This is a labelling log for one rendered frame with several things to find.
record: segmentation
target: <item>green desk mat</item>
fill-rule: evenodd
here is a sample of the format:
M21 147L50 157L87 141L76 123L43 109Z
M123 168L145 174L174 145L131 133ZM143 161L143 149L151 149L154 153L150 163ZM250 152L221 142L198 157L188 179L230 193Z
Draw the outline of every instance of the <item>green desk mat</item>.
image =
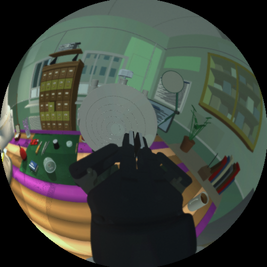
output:
M22 161L19 170L24 174L27 174L42 181L60 185L75 186L74 180L69 171L69 166L77 161L78 148L76 153L75 150L76 144L78 143L79 145L80 136L71 134L54 135L36 133L33 138L39 139L39 144L42 142L40 150L36 155L35 151L38 145L29 144L26 150L27 160ZM54 139L57 139L59 149L54 149ZM44 145L46 142L48 143L48 141L50 142L44 154L42 155ZM67 147L67 141L72 141L71 147ZM55 162L56 168L53 173L47 173L45 171L44 160L47 157L51 158ZM36 172L30 169L29 167L31 161L34 161L38 164L38 169Z

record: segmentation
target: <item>round plate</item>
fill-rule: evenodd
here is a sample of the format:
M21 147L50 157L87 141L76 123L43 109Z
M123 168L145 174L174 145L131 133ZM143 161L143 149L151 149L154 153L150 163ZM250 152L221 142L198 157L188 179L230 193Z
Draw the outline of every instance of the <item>round plate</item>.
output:
M173 70L168 70L163 73L161 83L170 93L179 93L184 88L184 80L182 76Z
M148 147L157 134L157 117L149 100L128 85L111 83L90 92L80 105L79 129L94 151L108 144L123 145L125 133L145 137Z

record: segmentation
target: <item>round mirror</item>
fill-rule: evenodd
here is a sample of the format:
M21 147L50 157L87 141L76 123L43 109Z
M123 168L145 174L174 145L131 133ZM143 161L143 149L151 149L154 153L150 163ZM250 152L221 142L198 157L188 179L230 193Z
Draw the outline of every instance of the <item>round mirror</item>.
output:
M172 70L166 71L161 78L163 87L170 93L179 93L184 88L184 80L182 76Z

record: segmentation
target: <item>drawer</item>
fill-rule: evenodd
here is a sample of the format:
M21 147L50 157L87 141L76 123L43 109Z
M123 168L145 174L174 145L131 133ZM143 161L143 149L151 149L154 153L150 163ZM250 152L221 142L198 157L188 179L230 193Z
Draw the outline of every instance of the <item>drawer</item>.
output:
M76 67L68 67L66 78L73 78Z
M57 80L60 78L60 72L61 72L61 69L58 68L58 69L55 69L54 70L54 73L53 73L53 77L52 77L52 80Z
M48 102L50 101L50 91L44 92L44 100Z
M57 131L58 130L58 124L57 124L57 122L51 121L51 124L52 124L52 130Z
M45 122L41 122L41 129L47 130L47 124Z
M45 112L44 114L45 114L45 121L51 121L50 112Z
M48 111L51 112L55 112L55 102L49 102L48 103Z
M52 82L51 82L51 91L58 89L58 83L59 83L59 80L58 79L53 79L52 80Z
M39 103L39 111L40 112L45 112L45 102Z
M40 92L39 102L45 102L45 92Z
M51 121L46 121L46 129L47 130L52 130Z
M45 117L45 113L44 112L40 112L40 120L41 120L41 122L45 122L46 121L46 117Z
M67 76L67 67L61 68L59 73L59 79L65 79Z
M50 92L50 100L55 100L57 99L57 91L51 91Z
M48 105L48 101L44 102L44 111L45 112L49 112L49 105Z
M41 81L40 92L44 92L45 90L46 90L46 82L45 81Z
M58 90L60 90L60 89L64 89L65 80L66 80L66 79L59 79L59 80L58 80L58 83L57 83L57 89L58 89Z
M69 111L70 110L70 101L69 100L63 100L62 110L63 111Z
M73 84L73 78L65 79L64 89L71 89Z
M56 101L55 102L55 111L63 111L62 104L63 104L62 100Z
M56 100L63 100L63 89L56 90Z
M63 90L63 100L71 100L71 89L64 89Z
M63 129L64 129L64 131L70 131L71 130L69 121L63 121Z
M57 130L64 130L63 128L63 121L62 120L59 120L56 122L57 123Z
M54 70L49 70L47 72L47 80L52 80L53 79L53 74L54 74Z
M50 118L51 118L51 121L57 121L57 113L56 112L50 112Z
M50 91L51 90L51 83L52 80L48 80L45 84L45 91Z
M41 82L46 82L48 77L48 71L45 71L41 74Z
M70 120L70 112L63 111L63 121L69 121L69 120Z
M63 121L63 111L56 111L56 120Z

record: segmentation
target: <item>gray floor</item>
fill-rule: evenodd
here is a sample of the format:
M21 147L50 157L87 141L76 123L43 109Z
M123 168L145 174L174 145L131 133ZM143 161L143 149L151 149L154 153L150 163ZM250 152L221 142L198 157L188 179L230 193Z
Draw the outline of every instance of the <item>gray floor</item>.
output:
M203 249L204 249L203 246L197 246L197 247L196 247L196 253L200 252L200 251L203 250ZM89 258L87 258L86 260L89 261L89 262L91 262L91 263L95 263L95 262L93 261L93 257L89 257Z

